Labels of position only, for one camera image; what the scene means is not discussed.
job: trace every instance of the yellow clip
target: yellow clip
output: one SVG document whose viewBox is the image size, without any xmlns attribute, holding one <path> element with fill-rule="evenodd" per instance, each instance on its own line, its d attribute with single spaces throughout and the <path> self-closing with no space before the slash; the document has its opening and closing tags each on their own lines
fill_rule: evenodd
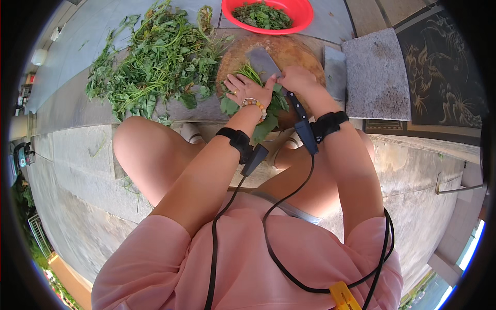
<svg viewBox="0 0 496 310">
<path fill-rule="evenodd" d="M 343 281 L 330 286 L 329 290 L 336 302 L 336 310 L 362 310 Z"/>
</svg>

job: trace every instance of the red bowl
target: red bowl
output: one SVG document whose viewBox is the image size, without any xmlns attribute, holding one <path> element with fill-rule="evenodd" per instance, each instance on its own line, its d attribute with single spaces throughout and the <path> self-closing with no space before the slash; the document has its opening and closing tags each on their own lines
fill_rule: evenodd
<svg viewBox="0 0 496 310">
<path fill-rule="evenodd" d="M 274 6 L 277 9 L 284 9 L 284 12 L 293 19 L 293 27 L 282 30 L 271 30 L 256 28 L 246 25 L 233 17 L 232 11 L 238 6 L 242 6 L 245 2 L 248 4 L 261 2 L 257 0 L 222 0 L 222 12 L 225 17 L 238 27 L 249 30 L 251 32 L 263 34 L 288 34 L 302 31 L 310 25 L 313 19 L 313 9 L 308 0 L 266 0 L 265 4 Z"/>
</svg>

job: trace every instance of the railing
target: railing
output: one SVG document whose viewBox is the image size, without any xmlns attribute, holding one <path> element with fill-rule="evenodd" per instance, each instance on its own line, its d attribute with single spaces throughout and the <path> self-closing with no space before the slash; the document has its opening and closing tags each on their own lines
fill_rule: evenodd
<svg viewBox="0 0 496 310">
<path fill-rule="evenodd" d="M 52 254 L 53 249 L 50 243 L 45 236 L 45 232 L 43 231 L 43 226 L 41 224 L 40 217 L 38 214 L 30 217 L 28 219 L 29 227 L 31 228 L 31 232 L 34 235 L 34 239 L 36 243 L 41 249 L 43 255 L 48 259 L 48 257 Z"/>
</svg>

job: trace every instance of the round wooden cutting board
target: round wooden cutting board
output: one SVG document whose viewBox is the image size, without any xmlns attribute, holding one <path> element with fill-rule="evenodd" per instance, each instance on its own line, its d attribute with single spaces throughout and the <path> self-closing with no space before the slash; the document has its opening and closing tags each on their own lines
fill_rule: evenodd
<svg viewBox="0 0 496 310">
<path fill-rule="evenodd" d="M 272 57 L 276 65 L 284 70 L 289 65 L 300 65 L 308 69 L 317 77 L 317 82 L 325 87 L 324 69 L 320 62 L 315 58 L 309 47 L 302 42 L 289 38 L 287 36 L 269 36 L 261 34 L 253 34 L 246 36 L 233 45 L 224 54 L 217 72 L 217 96 L 222 96 L 223 92 L 220 83 L 227 79 L 228 74 L 233 74 L 241 65 L 248 62 L 245 53 L 254 48 L 263 46 L 269 55 Z M 312 117 L 307 103 L 300 95 L 296 95 L 303 107 L 308 113 L 309 118 Z M 276 130 L 285 130 L 294 126 L 297 121 L 296 112 L 291 103 L 289 104 L 289 113 L 281 110 L 279 112 L 278 122 L 279 128 Z"/>
</svg>

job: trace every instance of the black wristband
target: black wristband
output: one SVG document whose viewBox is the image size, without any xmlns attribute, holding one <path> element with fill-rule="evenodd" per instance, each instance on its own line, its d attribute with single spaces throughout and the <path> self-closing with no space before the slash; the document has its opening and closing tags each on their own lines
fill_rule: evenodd
<svg viewBox="0 0 496 310">
<path fill-rule="evenodd" d="M 344 111 L 339 111 L 336 113 L 330 112 L 319 117 L 318 120 L 311 123 L 310 126 L 315 140 L 320 144 L 324 141 L 325 136 L 339 131 L 341 128 L 339 125 L 349 120 L 350 118 L 346 115 L 346 113 L 344 113 Z"/>
<path fill-rule="evenodd" d="M 250 138 L 241 130 L 234 130 L 229 127 L 221 128 L 215 135 L 223 135 L 228 137 L 231 141 L 229 144 L 240 152 L 240 165 L 245 164 L 249 159 L 253 146 L 249 144 Z"/>
</svg>

